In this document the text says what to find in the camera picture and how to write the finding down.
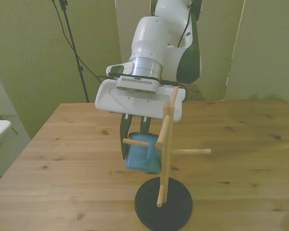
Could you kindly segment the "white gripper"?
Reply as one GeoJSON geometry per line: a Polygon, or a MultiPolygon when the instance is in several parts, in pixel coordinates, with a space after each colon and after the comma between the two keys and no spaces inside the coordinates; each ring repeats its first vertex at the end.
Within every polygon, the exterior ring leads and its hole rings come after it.
{"type": "Polygon", "coordinates": [[[115,80],[102,82],[96,95],[95,107],[99,110],[122,114],[120,122],[120,143],[123,159],[126,158],[128,132],[133,116],[142,116],[140,132],[149,133],[151,118],[163,118],[163,105],[171,100],[173,86],[159,87],[157,93],[142,93],[117,88],[115,80]]]}

